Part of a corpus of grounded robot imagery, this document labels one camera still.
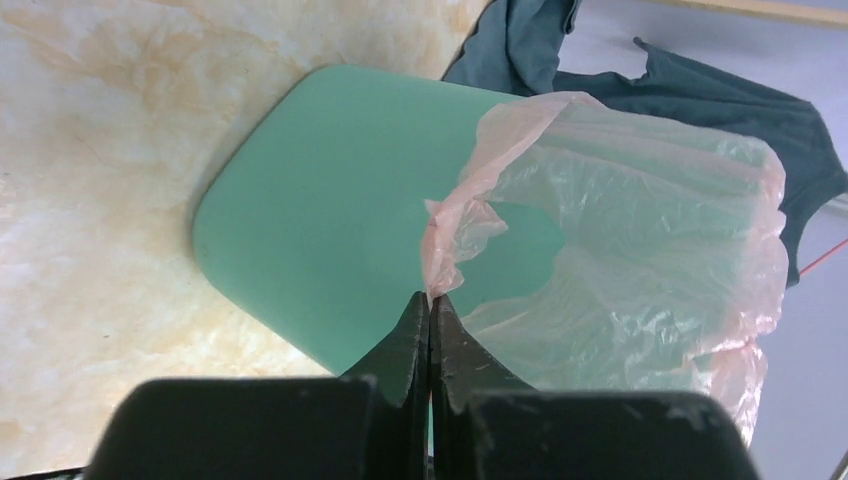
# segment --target translucent plastic bag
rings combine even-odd
[[[746,441],[780,316],[785,174],[762,141],[607,109],[582,93],[498,105],[460,183],[427,202],[430,298],[507,230],[491,203],[544,210],[566,234],[533,295],[462,321],[539,389],[687,389],[727,408]]]

